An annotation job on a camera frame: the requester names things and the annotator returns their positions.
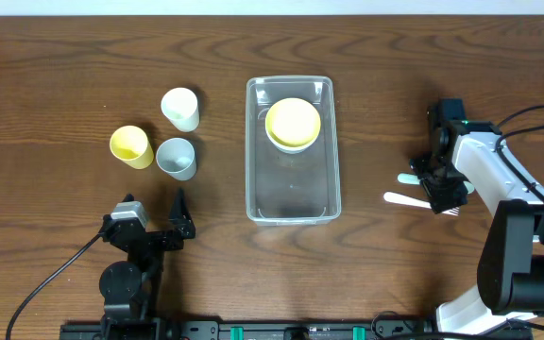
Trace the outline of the pale green spoon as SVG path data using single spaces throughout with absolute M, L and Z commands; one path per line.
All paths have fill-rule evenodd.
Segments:
M 413 174 L 399 173 L 397 176 L 397 180 L 399 183 L 403 183 L 403 184 L 409 184 L 409 185 L 420 184 L 420 179 L 416 175 L 413 175 Z M 469 194 L 472 194 L 475 191 L 474 186 L 470 182 L 465 181 L 464 184 Z

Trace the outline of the white plastic bowl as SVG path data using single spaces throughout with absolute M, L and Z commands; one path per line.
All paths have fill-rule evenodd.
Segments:
M 309 140 L 306 144 L 299 145 L 299 146 L 289 146 L 289 145 L 282 144 L 278 140 L 278 138 L 271 132 L 270 129 L 267 129 L 265 132 L 270 143 L 273 146 L 275 146 L 279 151 L 286 154 L 298 154 L 305 151 L 307 148 L 309 148 L 311 145 L 315 143 L 315 141 L 317 140 L 319 136 L 319 134 L 316 133 L 316 135 L 311 140 Z

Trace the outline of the yellow plastic bowl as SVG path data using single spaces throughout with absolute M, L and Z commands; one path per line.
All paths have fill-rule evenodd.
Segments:
M 306 144 L 321 128 L 320 113 L 313 104 L 300 98 L 276 102 L 264 121 L 264 129 L 270 129 L 282 144 L 289 146 Z

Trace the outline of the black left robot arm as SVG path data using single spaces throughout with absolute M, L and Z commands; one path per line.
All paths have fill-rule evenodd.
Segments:
M 154 309 L 164 254 L 182 250 L 196 237 L 184 192 L 178 190 L 168 216 L 170 228 L 148 231 L 144 205 L 127 195 L 103 217 L 99 231 L 104 242 L 124 251 L 127 259 L 107 267 L 99 281 L 105 318 L 113 322 L 143 321 Z

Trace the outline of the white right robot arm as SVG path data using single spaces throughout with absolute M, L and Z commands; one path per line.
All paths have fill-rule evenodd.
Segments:
M 471 183 L 492 215 L 477 283 L 440 305 L 423 339 L 519 339 L 544 331 L 544 187 L 507 146 L 499 125 L 467 119 L 459 99 L 427 111 L 429 153 L 410 167 L 440 214 L 468 202 Z

